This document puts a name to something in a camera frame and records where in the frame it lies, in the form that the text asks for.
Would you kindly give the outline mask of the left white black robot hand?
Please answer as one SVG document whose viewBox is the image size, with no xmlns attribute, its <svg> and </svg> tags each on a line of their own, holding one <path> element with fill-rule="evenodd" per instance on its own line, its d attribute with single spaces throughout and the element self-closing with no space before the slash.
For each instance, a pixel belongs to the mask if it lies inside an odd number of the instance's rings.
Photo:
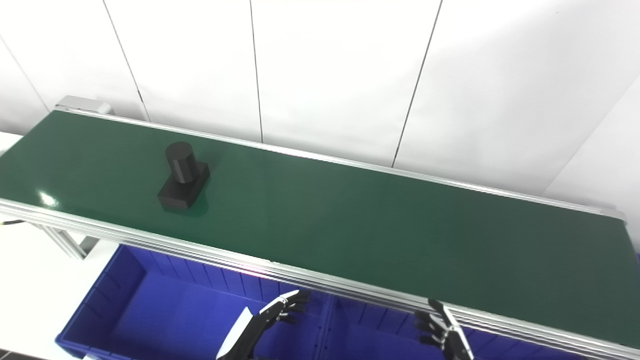
<svg viewBox="0 0 640 360">
<path fill-rule="evenodd" d="M 297 289 L 280 294 L 256 314 L 245 307 L 228 331 L 215 358 L 253 360 L 256 344 L 263 334 L 278 322 L 295 325 L 298 319 L 293 313 L 306 312 L 310 300 L 310 291 Z"/>
</svg>

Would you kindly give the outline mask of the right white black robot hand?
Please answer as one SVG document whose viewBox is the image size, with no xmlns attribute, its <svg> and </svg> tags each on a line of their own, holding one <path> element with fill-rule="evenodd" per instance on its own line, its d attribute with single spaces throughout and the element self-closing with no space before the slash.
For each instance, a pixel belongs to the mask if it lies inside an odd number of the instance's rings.
<svg viewBox="0 0 640 360">
<path fill-rule="evenodd" d="M 427 302 L 439 316 L 424 310 L 414 312 L 414 328 L 423 332 L 418 342 L 438 348 L 446 360 L 475 359 L 466 334 L 450 308 L 434 298 L 428 298 Z"/>
</svg>

